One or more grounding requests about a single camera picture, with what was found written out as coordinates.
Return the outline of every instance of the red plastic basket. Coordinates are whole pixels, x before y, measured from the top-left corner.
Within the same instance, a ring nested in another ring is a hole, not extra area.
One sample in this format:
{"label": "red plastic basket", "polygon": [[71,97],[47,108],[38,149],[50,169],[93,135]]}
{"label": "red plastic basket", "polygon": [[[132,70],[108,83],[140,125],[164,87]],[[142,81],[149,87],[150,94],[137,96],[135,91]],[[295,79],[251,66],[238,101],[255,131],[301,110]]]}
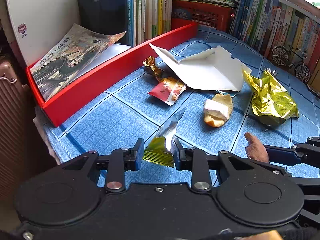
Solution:
{"label": "red plastic basket", "polygon": [[[177,9],[182,9],[182,13],[176,13]],[[199,24],[215,27],[219,31],[226,32],[231,23],[235,8],[208,3],[173,0],[172,11],[172,17],[174,18],[192,20]]]}

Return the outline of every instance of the red snack packet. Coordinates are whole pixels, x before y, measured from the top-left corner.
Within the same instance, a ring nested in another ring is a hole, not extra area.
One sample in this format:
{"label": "red snack packet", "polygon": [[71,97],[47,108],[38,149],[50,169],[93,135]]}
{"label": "red snack packet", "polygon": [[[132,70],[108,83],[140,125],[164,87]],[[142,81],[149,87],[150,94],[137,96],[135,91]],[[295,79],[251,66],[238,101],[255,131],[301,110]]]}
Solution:
{"label": "red snack packet", "polygon": [[168,77],[163,78],[148,94],[172,106],[177,101],[179,95],[186,89],[186,85],[180,80]]}

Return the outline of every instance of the miniature bicycle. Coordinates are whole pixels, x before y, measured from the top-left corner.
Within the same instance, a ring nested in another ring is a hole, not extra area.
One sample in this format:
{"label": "miniature bicycle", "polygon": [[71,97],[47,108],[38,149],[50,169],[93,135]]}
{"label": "miniature bicycle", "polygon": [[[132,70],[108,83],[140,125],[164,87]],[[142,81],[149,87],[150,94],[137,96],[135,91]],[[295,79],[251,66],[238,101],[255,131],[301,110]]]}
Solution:
{"label": "miniature bicycle", "polygon": [[[310,70],[308,67],[304,64],[304,60],[307,58],[307,49],[305,49],[304,52],[301,51],[301,49],[295,49],[302,53],[302,56],[298,55],[293,51],[293,47],[289,45],[290,51],[287,50],[284,46],[275,46],[272,49],[272,60],[273,62],[278,66],[286,66],[288,68],[293,68],[294,75],[302,81],[303,83],[306,83],[310,79]],[[294,53],[297,55],[301,60],[295,63],[292,63],[289,60],[289,54]]]}

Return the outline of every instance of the grid pattern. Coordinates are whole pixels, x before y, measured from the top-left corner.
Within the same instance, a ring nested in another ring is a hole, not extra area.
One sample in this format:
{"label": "grid pattern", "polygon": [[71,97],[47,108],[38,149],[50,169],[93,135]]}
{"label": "grid pattern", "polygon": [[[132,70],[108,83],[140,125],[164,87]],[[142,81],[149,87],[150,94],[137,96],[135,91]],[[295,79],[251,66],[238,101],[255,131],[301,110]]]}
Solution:
{"label": "grid pattern", "polygon": [[[204,124],[202,110],[204,101],[212,98],[214,91],[187,89],[173,106],[168,106],[147,94],[157,82],[152,76],[144,74],[143,68],[139,68],[84,106],[59,128],[52,127],[48,122],[44,125],[58,157],[65,162],[90,149],[98,150],[101,155],[110,154],[116,148],[132,147],[138,138],[143,138],[147,145],[159,127],[183,108],[186,111],[179,122],[177,137],[184,147],[195,146],[208,154],[215,155],[219,150],[226,149],[245,157],[247,141],[244,133],[247,131],[265,144],[280,147],[305,142],[309,136],[319,136],[319,99],[294,76],[273,66],[235,37],[200,25],[196,37],[171,49],[170,53],[180,60],[218,45],[231,52],[232,57],[243,61],[256,77],[261,75],[264,67],[276,69],[277,79],[298,104],[300,117],[289,119],[274,129],[262,125],[252,114],[252,92],[244,82],[242,90],[233,98],[234,110],[230,120],[220,128],[212,128]],[[159,57],[156,63],[175,76]],[[319,177],[319,169],[306,164],[286,168],[294,176]],[[125,176],[127,186],[130,182],[191,181],[189,171],[177,171],[145,161],[140,171],[128,171]],[[212,183],[217,186],[215,171],[211,171],[211,177]],[[104,179],[100,177],[99,184],[103,183]]]}

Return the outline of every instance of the open book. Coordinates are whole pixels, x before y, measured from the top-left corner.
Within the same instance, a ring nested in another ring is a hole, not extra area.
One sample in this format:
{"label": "open book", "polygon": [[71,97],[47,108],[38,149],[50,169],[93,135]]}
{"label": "open book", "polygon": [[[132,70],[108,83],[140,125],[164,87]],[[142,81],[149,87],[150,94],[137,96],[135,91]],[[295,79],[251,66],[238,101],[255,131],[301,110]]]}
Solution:
{"label": "open book", "polygon": [[129,49],[130,46],[114,44],[124,34],[103,35],[73,24],[62,40],[30,69],[44,100]]}

